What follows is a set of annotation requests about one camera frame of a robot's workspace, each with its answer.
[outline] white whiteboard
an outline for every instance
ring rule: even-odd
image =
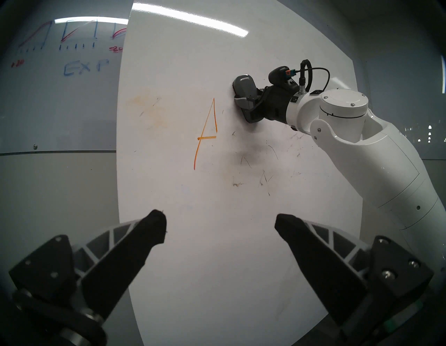
[[[129,288],[141,337],[146,346],[290,346],[326,311],[274,229],[276,215],[358,236],[362,199],[309,136],[246,123],[232,81],[248,73],[262,88],[271,70],[307,58],[356,88],[352,61],[274,0],[151,3],[249,33],[131,13],[117,110],[120,221],[157,208],[168,232]],[[314,89],[325,82],[314,73]],[[202,140],[194,170],[210,109],[203,136],[216,138]]]
[[[128,18],[131,6],[45,1],[27,19],[0,63],[0,153],[34,151],[34,144],[37,151],[116,149],[126,25],[54,20]]]

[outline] cable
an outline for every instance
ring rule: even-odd
[[[295,76],[300,71],[309,71],[309,70],[324,70],[324,71],[327,71],[327,73],[328,73],[327,83],[325,83],[325,86],[322,89],[322,91],[325,91],[325,88],[327,87],[328,82],[330,82],[330,71],[328,71],[326,68],[323,68],[323,67],[312,67],[312,68],[306,68],[304,70],[297,70],[297,71],[296,70],[287,70],[285,73],[286,73],[286,76],[290,78],[290,77]]]
[[[324,86],[324,88],[322,89],[322,91],[325,91],[325,88],[327,87],[328,82],[330,82],[330,71],[328,71],[326,68],[323,68],[323,67],[312,67],[312,68],[307,68],[307,69],[305,69],[304,71],[308,71],[308,70],[324,70],[324,71],[327,71],[327,73],[328,73],[327,83],[325,83],[325,86]]]

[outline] black marker scribble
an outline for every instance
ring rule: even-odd
[[[276,151],[274,150],[274,148],[272,147],[272,146],[269,146],[273,151],[274,151],[274,153],[276,154]]]

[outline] whiteboard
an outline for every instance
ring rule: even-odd
[[[290,346],[326,311],[274,229],[276,215],[359,236],[362,199],[309,136],[246,123],[232,81],[247,73],[262,88],[271,70],[307,58],[356,88],[352,61],[274,0],[151,3],[249,33],[131,13],[117,109],[120,222],[154,208],[167,217],[165,243],[129,287],[142,340]],[[325,82],[314,73],[314,89]],[[200,136],[215,138],[197,153]]]
[[[0,63],[0,153],[115,150],[126,25],[55,23],[82,15],[128,18],[132,1],[48,1]]]

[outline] black cable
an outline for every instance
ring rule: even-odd
[[[312,68],[304,69],[304,71],[308,71],[308,70],[324,70],[324,71],[327,71],[327,73],[328,73],[327,83],[325,84],[324,88],[322,89],[322,91],[325,91],[325,88],[327,87],[328,82],[330,82],[330,71],[328,71],[326,68],[323,68],[323,67],[312,67]]]

